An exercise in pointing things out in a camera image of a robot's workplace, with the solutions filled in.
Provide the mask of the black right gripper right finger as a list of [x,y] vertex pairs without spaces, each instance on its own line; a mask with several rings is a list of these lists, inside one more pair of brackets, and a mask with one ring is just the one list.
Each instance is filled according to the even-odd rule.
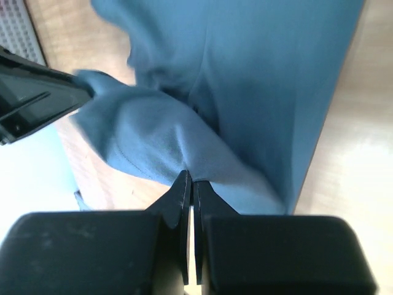
[[196,282],[202,294],[209,294],[209,262],[205,224],[208,217],[228,218],[239,214],[223,200],[209,181],[193,183],[194,245]]

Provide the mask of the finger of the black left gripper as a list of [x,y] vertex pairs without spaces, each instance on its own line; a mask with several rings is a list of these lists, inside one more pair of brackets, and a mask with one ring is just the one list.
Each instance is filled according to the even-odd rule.
[[1,144],[22,140],[92,99],[76,77],[1,47]]

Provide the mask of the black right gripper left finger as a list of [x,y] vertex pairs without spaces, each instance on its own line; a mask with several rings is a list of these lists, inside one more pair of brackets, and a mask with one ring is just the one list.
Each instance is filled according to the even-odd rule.
[[152,294],[184,294],[184,286],[189,283],[191,190],[190,173],[183,170],[169,190],[147,209],[160,217]]

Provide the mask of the teal blue t-shirt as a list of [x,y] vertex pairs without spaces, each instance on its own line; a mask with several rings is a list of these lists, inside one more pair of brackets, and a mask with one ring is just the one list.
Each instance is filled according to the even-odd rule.
[[362,1],[93,1],[130,38],[136,85],[80,71],[72,120],[108,165],[182,170],[242,214],[297,203]]

